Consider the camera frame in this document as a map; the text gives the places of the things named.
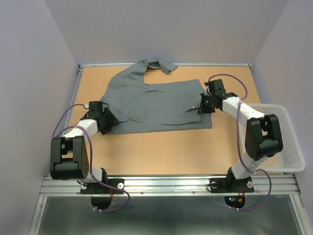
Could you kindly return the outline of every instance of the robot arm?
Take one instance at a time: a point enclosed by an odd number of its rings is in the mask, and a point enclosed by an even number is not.
[[[119,121],[101,101],[89,102],[88,112],[81,118],[77,126],[83,127],[91,137],[97,132],[103,135],[118,125]],[[51,140],[50,174],[53,179],[82,180],[86,183],[95,183],[89,172],[89,161],[86,149],[87,137],[79,128],[73,128],[62,137],[54,137]],[[102,182],[107,181],[104,169],[92,167],[93,175]]]
[[[237,118],[238,106],[241,102],[237,95],[226,93],[221,79],[206,83],[206,86],[208,92],[201,94],[198,113],[210,114],[214,113],[215,109],[220,109]],[[272,157],[283,149],[279,120],[276,115],[265,115],[243,102],[238,118],[239,123],[246,128],[246,152],[242,159],[246,167],[254,171],[267,157]],[[238,161],[230,171],[236,180],[251,175],[241,161]]]

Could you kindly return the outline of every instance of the white mesh basket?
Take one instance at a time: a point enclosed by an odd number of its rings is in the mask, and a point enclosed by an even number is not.
[[[259,168],[272,172],[295,172],[305,168],[305,162],[294,133],[287,110],[280,105],[248,104],[251,108],[266,115],[275,114],[279,118],[283,139],[283,151],[264,161]],[[246,129],[240,124],[240,141],[242,150],[245,149]]]

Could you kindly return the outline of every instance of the metal edge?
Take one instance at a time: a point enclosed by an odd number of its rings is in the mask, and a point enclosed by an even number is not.
[[[31,226],[30,226],[29,233],[28,233],[29,235],[39,234],[39,229],[40,229],[41,221],[44,215],[46,202],[47,202],[47,197],[38,198],[37,205],[35,208],[35,213],[31,221]]]
[[[125,180],[125,190],[133,196],[217,196],[230,195],[213,194],[207,191],[206,187],[210,180],[216,175],[206,176],[177,176],[177,177],[121,177]],[[254,183],[254,193],[249,195],[266,195],[268,193],[268,178],[265,175],[252,176]],[[299,194],[299,186],[294,175],[273,175],[272,194]],[[80,194],[80,185],[75,180],[57,181],[50,178],[44,178],[40,191],[40,196],[90,196]],[[126,195],[116,195],[116,197],[125,197]]]
[[[78,91],[79,91],[79,86],[80,86],[80,83],[82,81],[83,73],[84,73],[84,69],[79,68],[79,72],[78,72],[78,75],[77,75],[77,81],[76,81],[76,84],[75,84],[73,97],[72,97],[72,100],[70,102],[70,105],[73,105],[75,103],[75,101],[76,101],[77,94],[78,94]],[[68,112],[68,115],[67,115],[64,127],[69,126],[69,123],[70,123],[70,121],[72,119],[72,116],[73,116],[73,109],[70,109],[69,112]]]
[[[80,68],[105,68],[105,67],[128,67],[135,63],[112,63],[112,64],[87,64]],[[174,63],[181,67],[251,67],[252,64],[227,64],[227,63]]]
[[[290,195],[291,203],[297,217],[299,227],[302,235],[312,235],[312,228],[310,226],[307,214],[302,207],[299,195]]]

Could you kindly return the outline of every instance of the wooden table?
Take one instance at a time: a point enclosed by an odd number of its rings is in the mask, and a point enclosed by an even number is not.
[[[91,100],[99,100],[110,79],[124,69],[85,68],[76,103],[88,104]],[[229,73],[240,78],[249,92],[245,102],[260,103],[248,67],[179,67],[169,75],[161,70],[148,70],[145,82],[199,79],[203,84],[217,73]],[[243,87],[235,79],[218,78],[223,79],[228,92],[244,96]],[[77,124],[85,112],[82,107],[75,107],[71,124]],[[238,161],[236,122],[219,110],[212,115],[212,121],[212,129],[104,136],[97,133],[91,138],[94,166],[105,168],[109,175],[226,174]]]

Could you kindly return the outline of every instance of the purple wire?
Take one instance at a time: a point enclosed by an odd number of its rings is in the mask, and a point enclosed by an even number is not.
[[[55,132],[57,131],[57,129],[58,129],[58,127],[59,127],[59,125],[60,125],[62,119],[64,118],[65,114],[67,114],[67,112],[68,112],[71,108],[73,108],[73,107],[75,107],[75,106],[79,106],[79,105],[80,105],[80,106],[85,106],[84,104],[73,104],[73,105],[71,105],[68,109],[66,109],[66,111],[63,113],[62,117],[61,117],[60,120],[58,121],[58,124],[57,124],[57,125],[55,126],[55,128],[54,128],[54,131],[53,131],[53,133],[52,133],[52,138],[54,137]]]
[[[122,207],[126,206],[126,204],[129,202],[130,197],[131,197],[127,191],[125,191],[125,190],[123,190],[123,189],[119,189],[119,188],[112,187],[112,186],[107,185],[107,184],[104,184],[103,182],[99,181],[99,180],[93,175],[93,173],[92,173],[92,143],[91,143],[90,136],[88,135],[88,132],[87,132],[83,127],[81,127],[81,126],[68,126],[68,127],[64,128],[57,136],[59,136],[62,132],[66,131],[66,130],[68,130],[68,129],[70,129],[70,128],[74,128],[74,127],[81,129],[81,130],[84,132],[84,134],[85,134],[85,136],[87,137],[87,139],[88,139],[89,147],[90,147],[90,165],[89,165],[89,166],[90,166],[90,174],[91,174],[92,178],[93,178],[97,183],[101,184],[101,185],[104,186],[104,187],[111,188],[111,189],[114,189],[114,190],[117,190],[117,191],[121,191],[121,192],[126,193],[126,194],[127,194],[127,197],[128,197],[128,198],[127,198],[127,201],[126,201],[122,206],[120,206],[120,207],[118,207],[118,208],[116,208],[116,209],[109,210],[109,211],[100,211],[100,210],[97,209],[97,211],[99,211],[99,212],[101,212],[101,213],[115,212],[115,211],[121,209]]]
[[[228,77],[232,77],[232,78],[236,79],[238,82],[241,83],[241,85],[244,87],[245,92],[246,92],[245,96],[241,99],[241,101],[243,101],[244,99],[247,98],[247,96],[248,96],[248,89],[247,89],[247,87],[245,86],[245,84],[244,84],[239,78],[237,78],[237,77],[235,77],[235,76],[233,76],[233,75],[227,74],[227,73],[220,73],[220,74],[216,74],[216,75],[213,75],[213,76],[209,77],[209,78],[208,78],[208,82],[209,82],[213,77],[217,77],[217,76],[228,76]],[[262,172],[264,172],[264,173],[267,175],[268,181],[269,181],[269,190],[268,190],[268,194],[267,194],[266,198],[264,199],[264,201],[263,201],[262,203],[260,203],[259,205],[255,206],[255,207],[246,208],[246,209],[245,209],[245,208],[239,209],[240,211],[250,211],[250,210],[259,208],[260,206],[262,206],[262,205],[269,199],[270,193],[271,193],[271,191],[272,191],[272,180],[270,179],[269,174],[268,174],[265,170],[263,170],[263,169],[256,169],[255,171],[250,170],[250,169],[246,166],[246,164],[244,163],[244,161],[243,161],[243,158],[242,158],[241,152],[240,152],[240,140],[239,140],[239,119],[240,119],[240,107],[241,107],[241,103],[242,103],[242,102],[239,102],[239,104],[238,104],[237,115],[236,115],[236,136],[237,136],[237,151],[238,151],[239,160],[240,160],[241,164],[243,165],[243,167],[244,167],[248,172],[254,174],[256,171],[262,171]]]

